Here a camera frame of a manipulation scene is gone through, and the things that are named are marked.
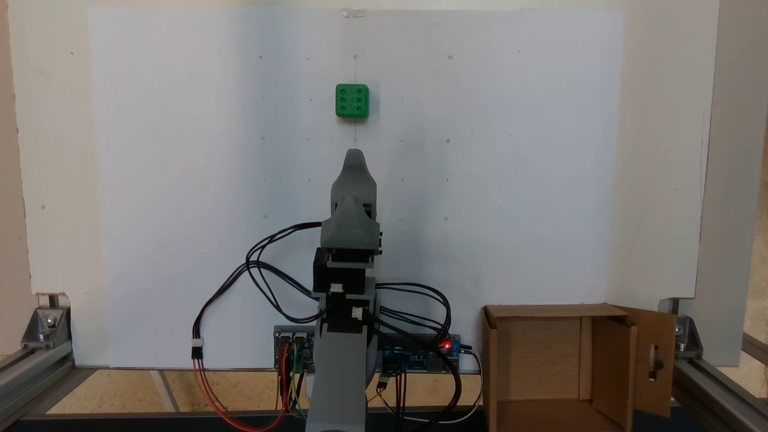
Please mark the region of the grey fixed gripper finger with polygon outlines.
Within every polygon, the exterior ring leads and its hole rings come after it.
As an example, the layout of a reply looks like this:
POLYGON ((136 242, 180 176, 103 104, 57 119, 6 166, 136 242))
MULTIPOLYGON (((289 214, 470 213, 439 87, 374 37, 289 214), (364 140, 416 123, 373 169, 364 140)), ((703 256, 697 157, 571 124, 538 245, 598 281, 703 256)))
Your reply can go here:
POLYGON ((346 151, 340 174, 335 183, 375 183, 367 165, 367 159, 360 149, 346 151))

